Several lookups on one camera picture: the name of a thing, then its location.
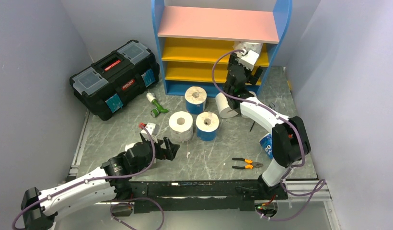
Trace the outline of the white dotted roll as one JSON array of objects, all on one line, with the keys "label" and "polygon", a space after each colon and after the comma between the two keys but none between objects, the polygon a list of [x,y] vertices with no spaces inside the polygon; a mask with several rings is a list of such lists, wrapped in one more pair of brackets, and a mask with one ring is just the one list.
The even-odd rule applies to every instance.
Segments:
[{"label": "white dotted roll", "polygon": [[171,136],[182,143],[189,141],[193,135],[193,117],[190,113],[179,111],[169,118]]}]

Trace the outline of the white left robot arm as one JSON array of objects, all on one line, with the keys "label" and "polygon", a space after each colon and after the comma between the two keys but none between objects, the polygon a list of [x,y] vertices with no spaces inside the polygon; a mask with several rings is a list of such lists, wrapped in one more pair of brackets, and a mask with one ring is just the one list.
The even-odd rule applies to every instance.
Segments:
[{"label": "white left robot arm", "polygon": [[85,206],[102,201],[125,201],[133,198],[134,187],[129,180],[154,163],[155,159],[174,160],[180,145],[164,137],[141,142],[110,158],[86,175],[58,187],[25,191],[19,218],[26,230],[48,230],[56,218],[66,216]]}]

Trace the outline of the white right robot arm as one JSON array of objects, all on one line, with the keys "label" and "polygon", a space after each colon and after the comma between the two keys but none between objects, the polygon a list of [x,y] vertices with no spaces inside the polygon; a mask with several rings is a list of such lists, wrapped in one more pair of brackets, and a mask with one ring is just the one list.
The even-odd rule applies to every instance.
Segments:
[{"label": "white right robot arm", "polygon": [[263,199],[269,199],[294,167],[305,164],[305,156],[310,153],[311,146],[299,116],[280,114],[247,90],[246,83],[250,77],[246,68],[236,62],[237,54],[240,50],[228,52],[228,75],[222,93],[231,109],[252,119],[268,132],[262,144],[266,153],[272,154],[272,160],[258,177],[257,192]]}]

